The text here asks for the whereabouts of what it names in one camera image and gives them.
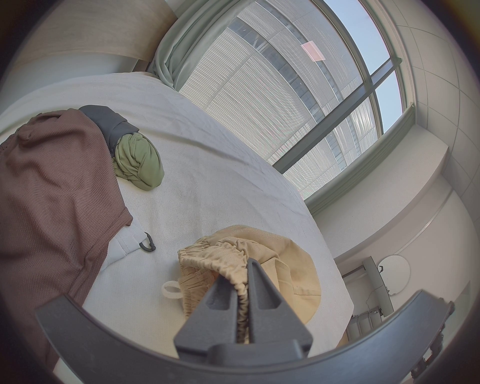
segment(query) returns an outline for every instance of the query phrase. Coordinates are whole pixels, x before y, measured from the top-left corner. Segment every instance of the gray cloth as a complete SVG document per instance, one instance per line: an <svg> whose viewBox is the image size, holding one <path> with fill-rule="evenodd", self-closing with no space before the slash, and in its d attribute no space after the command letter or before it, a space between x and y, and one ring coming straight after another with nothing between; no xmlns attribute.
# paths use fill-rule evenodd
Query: gray cloth
<svg viewBox="0 0 480 384"><path fill-rule="evenodd" d="M112 157L115 157L115 147L123 135L138 132L137 127L109 107L85 105L78 109L100 128Z"/></svg>
<svg viewBox="0 0 480 384"><path fill-rule="evenodd" d="M215 39L253 0L197 0L163 36L150 71L179 91Z"/></svg>

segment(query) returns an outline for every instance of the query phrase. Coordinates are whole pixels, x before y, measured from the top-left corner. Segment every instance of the blue sky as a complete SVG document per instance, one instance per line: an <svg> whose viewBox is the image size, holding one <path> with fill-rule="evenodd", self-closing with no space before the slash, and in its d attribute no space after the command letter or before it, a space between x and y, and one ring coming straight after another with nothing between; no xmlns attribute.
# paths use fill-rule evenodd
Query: blue sky
<svg viewBox="0 0 480 384"><path fill-rule="evenodd" d="M358 0L324 0L352 36L370 73L380 67L389 54L375 24ZM384 131L402 114L398 82L391 74L376 90Z"/></svg>

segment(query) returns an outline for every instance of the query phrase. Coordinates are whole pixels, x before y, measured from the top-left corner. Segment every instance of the rolled green clothing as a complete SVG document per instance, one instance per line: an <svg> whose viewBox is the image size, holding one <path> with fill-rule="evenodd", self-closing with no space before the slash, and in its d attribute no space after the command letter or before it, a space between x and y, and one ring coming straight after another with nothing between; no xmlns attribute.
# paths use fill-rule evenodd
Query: rolled green clothing
<svg viewBox="0 0 480 384"><path fill-rule="evenodd" d="M150 191L158 187L165 175L155 146L141 133L123 135L112 158L115 175Z"/></svg>

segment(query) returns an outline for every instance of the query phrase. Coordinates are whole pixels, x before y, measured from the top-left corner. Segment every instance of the white bed sheet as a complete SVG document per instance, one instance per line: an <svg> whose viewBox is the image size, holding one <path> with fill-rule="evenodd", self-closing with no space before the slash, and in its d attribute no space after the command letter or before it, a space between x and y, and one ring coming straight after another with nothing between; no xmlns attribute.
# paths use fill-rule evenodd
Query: white bed sheet
<svg viewBox="0 0 480 384"><path fill-rule="evenodd" d="M161 286L180 276L177 250L234 224L292 239L315 263L322 301L307 324L310 355L336 347L353 303L327 245L297 190L233 133L188 99L142 73L70 79L36 90L0 116L0 142L32 116L106 105L157 147L162 184L144 192L118 179L126 206L150 233L156 251L137 250L97 277L84 308L134 342L176 356L172 338L184 323L179 300ZM57 364L55 372L68 370Z"/></svg>

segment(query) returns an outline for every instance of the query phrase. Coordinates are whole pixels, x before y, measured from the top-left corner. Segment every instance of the round mirror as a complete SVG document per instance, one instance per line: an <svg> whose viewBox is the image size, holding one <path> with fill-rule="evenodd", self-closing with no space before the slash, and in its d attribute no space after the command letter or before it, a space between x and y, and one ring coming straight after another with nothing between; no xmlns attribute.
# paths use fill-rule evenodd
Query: round mirror
<svg viewBox="0 0 480 384"><path fill-rule="evenodd" d="M410 279L410 265L400 255L385 257L378 264L378 272L380 272L390 296L396 295L405 288Z"/></svg>

